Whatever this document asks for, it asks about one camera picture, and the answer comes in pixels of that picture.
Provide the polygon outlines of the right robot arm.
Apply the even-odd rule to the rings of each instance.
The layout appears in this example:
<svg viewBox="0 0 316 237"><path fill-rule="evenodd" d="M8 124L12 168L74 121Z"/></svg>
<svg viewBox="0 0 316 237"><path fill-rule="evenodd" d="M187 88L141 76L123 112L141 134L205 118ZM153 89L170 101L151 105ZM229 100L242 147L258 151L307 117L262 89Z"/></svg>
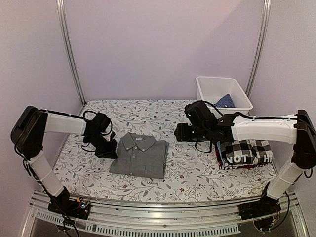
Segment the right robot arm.
<svg viewBox="0 0 316 237"><path fill-rule="evenodd" d="M266 187L262 199L255 205L259 215L274 208L274 200L316 165L316 132L305 110L287 116L256 117L240 112L222 114L217 118L209 109L210 103L195 101L185 107L190 123L179 123L174 135L179 142L233 142L267 140L292 144L293 154L279 174Z"/></svg>

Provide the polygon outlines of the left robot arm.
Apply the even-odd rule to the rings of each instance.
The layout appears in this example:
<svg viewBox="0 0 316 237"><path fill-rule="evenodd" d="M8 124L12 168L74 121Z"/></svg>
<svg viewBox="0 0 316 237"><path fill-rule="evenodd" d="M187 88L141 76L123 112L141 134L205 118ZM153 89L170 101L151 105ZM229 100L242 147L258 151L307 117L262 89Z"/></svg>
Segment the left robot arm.
<svg viewBox="0 0 316 237"><path fill-rule="evenodd" d="M23 159L28 174L54 199L54 206L62 214L70 214L73 203L69 191L56 176L52 162L46 155L48 139L54 136L77 135L85 144L93 146L98 158L117 159L117 142L113 123L101 112L81 116L27 106L12 128L10 139L14 151Z"/></svg>

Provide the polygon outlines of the grey long sleeve shirt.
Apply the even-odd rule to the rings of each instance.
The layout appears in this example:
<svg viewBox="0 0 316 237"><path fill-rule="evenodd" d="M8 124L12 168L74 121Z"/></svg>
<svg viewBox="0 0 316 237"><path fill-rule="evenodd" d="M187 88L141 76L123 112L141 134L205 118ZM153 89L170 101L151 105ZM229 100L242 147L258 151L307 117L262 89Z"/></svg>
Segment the grey long sleeve shirt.
<svg viewBox="0 0 316 237"><path fill-rule="evenodd" d="M117 146L118 158L109 172L143 178L163 179L169 143L154 136L125 134Z"/></svg>

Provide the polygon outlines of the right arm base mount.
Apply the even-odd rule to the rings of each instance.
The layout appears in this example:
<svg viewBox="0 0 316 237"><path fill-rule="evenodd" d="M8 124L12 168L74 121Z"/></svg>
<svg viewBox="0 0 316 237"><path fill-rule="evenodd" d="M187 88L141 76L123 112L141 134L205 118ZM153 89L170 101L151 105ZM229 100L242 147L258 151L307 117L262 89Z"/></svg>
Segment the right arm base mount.
<svg viewBox="0 0 316 237"><path fill-rule="evenodd" d="M240 204L238 213L242 220L253 219L281 211L278 200L262 196L258 201Z"/></svg>

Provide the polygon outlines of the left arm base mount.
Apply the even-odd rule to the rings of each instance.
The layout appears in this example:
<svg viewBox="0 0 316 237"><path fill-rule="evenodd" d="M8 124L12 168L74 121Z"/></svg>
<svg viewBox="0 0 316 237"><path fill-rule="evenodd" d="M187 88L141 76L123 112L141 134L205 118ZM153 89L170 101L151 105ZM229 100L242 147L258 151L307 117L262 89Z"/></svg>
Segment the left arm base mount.
<svg viewBox="0 0 316 237"><path fill-rule="evenodd" d="M91 202L83 200L81 197L76 200L68 196L59 195L52 197L48 210L68 217L87 220L90 214Z"/></svg>

